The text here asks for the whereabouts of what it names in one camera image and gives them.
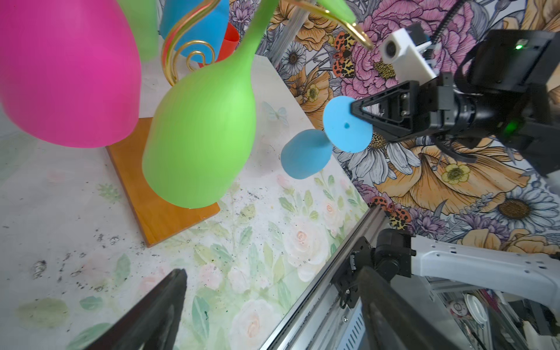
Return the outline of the light blue wine glass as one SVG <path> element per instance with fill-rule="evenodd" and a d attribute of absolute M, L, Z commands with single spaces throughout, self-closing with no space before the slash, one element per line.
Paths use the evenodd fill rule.
<path fill-rule="evenodd" d="M 293 179 L 306 179 L 324 169 L 334 147 L 347 153 L 365 150 L 373 136 L 373 117 L 353 98 L 334 98 L 324 111 L 324 129 L 295 135 L 281 151 L 281 166 Z"/>

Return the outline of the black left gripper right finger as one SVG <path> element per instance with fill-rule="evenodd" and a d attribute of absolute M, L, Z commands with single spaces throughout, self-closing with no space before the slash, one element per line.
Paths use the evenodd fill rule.
<path fill-rule="evenodd" d="M 371 349 L 464 348 L 457 323 L 419 278 L 398 277 L 393 289 L 366 267 L 357 281 Z"/>

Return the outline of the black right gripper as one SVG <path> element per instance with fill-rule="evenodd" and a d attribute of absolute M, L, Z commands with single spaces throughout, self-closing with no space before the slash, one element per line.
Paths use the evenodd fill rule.
<path fill-rule="evenodd" d="M 389 142 L 450 133 L 460 114 L 459 94 L 450 72 L 419 87 L 406 81 L 351 103 L 351 115 L 370 123 Z"/>

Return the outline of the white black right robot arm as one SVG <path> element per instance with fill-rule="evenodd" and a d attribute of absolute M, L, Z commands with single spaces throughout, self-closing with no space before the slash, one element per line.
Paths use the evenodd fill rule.
<path fill-rule="evenodd" d="M 357 100 L 350 113 L 389 141 L 430 137 L 462 163 L 476 157 L 452 150 L 495 136 L 518 150 L 543 176 L 559 169 L 559 122 L 546 84 L 559 65 L 559 35 L 529 30 L 492 30 L 466 56 L 468 71 L 420 78 L 406 73 L 399 85 Z M 385 279 L 395 275 L 438 277 L 559 307 L 559 255 L 531 258 L 513 252 L 437 242 L 383 230 L 372 252 Z"/>

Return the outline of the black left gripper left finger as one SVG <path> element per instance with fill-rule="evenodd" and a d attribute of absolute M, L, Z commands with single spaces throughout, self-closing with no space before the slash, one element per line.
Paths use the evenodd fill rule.
<path fill-rule="evenodd" d="M 182 319 L 187 283 L 187 272 L 174 269 L 88 348 L 172 350 Z"/>

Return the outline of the red wine glass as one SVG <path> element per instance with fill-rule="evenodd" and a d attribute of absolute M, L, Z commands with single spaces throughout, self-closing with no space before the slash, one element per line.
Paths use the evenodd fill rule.
<path fill-rule="evenodd" d="M 229 57 L 237 48 L 240 39 L 241 37 L 237 29 L 231 23 L 229 23 L 220 48 L 217 62 L 223 61 L 224 59 Z"/>

